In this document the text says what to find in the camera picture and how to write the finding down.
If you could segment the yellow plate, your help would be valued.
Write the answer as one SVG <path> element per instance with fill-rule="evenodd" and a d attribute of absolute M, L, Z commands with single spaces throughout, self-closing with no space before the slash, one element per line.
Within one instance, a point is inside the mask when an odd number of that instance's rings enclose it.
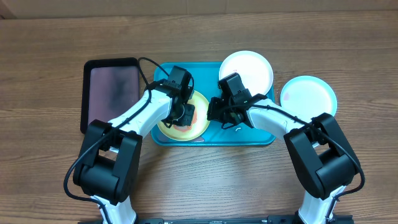
<path fill-rule="evenodd" d="M 201 93 L 195 90 L 192 98 L 188 100 L 188 104 L 195 106 L 197 122 L 192 126 L 191 130 L 184 133 L 177 131 L 174 128 L 174 125 L 171 128 L 167 128 L 163 122 L 159 122 L 157 127 L 168 138 L 176 141 L 191 141 L 200 137 L 209 126 L 210 121 L 207 120 L 207 111 L 209 106 L 208 100 Z"/>

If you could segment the light blue plate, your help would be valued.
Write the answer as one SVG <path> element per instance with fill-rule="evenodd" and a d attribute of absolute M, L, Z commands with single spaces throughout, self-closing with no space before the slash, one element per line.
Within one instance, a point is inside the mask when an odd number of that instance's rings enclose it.
<path fill-rule="evenodd" d="M 280 93 L 281 107 L 306 118 L 328 113 L 334 116 L 338 109 L 335 92 L 320 78 L 303 75 L 289 80 Z"/>

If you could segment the pink round sponge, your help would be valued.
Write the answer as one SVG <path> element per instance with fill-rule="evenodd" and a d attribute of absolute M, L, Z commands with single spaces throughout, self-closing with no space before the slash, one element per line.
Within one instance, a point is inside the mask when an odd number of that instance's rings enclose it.
<path fill-rule="evenodd" d="M 192 126 L 193 126 L 196 122 L 197 122 L 197 112 L 194 111 L 191 125 L 189 125 L 189 126 L 177 126 L 177 125 L 174 125 L 174 128 L 175 128 L 177 131 L 181 131 L 181 132 L 184 133 L 184 132 L 187 132 L 187 131 L 191 130 L 191 129 L 192 129 Z"/>

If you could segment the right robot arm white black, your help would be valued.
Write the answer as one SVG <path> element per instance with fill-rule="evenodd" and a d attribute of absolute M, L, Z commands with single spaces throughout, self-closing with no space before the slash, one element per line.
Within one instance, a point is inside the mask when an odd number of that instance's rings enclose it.
<path fill-rule="evenodd" d="M 290 223 L 352 223 L 336 216 L 340 197 L 364 186 L 364 172 L 336 119 L 323 113 L 304 119 L 276 105 L 264 95 L 238 101 L 213 97 L 207 118 L 233 127 L 244 123 L 265 130 L 285 142 L 296 175 L 305 189 L 303 203 Z"/>

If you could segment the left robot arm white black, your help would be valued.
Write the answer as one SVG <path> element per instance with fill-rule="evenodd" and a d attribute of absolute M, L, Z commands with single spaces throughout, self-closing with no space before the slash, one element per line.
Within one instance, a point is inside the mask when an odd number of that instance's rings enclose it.
<path fill-rule="evenodd" d="M 88 126 L 76 161 L 63 182 L 75 200 L 95 203 L 102 223 L 136 223 L 129 195 L 136 178 L 143 138 L 159 122 L 169 126 L 192 122 L 194 81 L 176 78 L 154 81 L 142 98 L 108 122 Z"/>

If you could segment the teal plastic tray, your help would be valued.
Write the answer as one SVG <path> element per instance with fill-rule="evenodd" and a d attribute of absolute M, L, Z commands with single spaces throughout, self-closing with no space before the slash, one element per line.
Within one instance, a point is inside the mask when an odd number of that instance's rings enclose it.
<path fill-rule="evenodd" d="M 156 68 L 154 79 L 167 78 L 166 73 L 171 72 L 173 66 L 188 70 L 195 82 L 194 89 L 207 100 L 221 95 L 221 90 L 218 88 L 221 62 L 165 62 L 161 65 L 165 70 Z M 266 146 L 275 140 L 272 134 L 260 129 L 251 129 L 245 124 L 222 129 L 221 123 L 217 121 L 211 121 L 206 131 L 198 139 L 191 141 L 170 139 L 161 132 L 158 126 L 152 128 L 151 136 L 161 146 Z"/>

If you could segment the black tray with water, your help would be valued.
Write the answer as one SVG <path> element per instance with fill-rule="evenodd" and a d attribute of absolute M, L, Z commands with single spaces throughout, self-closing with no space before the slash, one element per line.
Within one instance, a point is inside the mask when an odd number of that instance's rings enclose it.
<path fill-rule="evenodd" d="M 109 121 L 139 100 L 137 59 L 89 60 L 83 67 L 80 131 L 95 119 Z"/>

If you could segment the white plate with red stain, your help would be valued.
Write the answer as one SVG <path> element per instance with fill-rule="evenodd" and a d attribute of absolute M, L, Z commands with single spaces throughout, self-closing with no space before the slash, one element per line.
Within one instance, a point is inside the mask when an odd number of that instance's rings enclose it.
<path fill-rule="evenodd" d="M 266 95 L 274 81 L 274 73 L 268 60 L 261 54 L 242 50 L 226 57 L 219 70 L 219 80 L 238 73 L 251 95 Z"/>

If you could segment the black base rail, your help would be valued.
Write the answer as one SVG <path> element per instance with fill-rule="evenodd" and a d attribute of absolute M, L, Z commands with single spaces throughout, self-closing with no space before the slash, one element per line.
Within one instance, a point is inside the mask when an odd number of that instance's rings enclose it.
<path fill-rule="evenodd" d="M 184 219 L 139 218 L 135 224 L 298 224 L 297 215 L 269 215 L 266 218 Z"/>

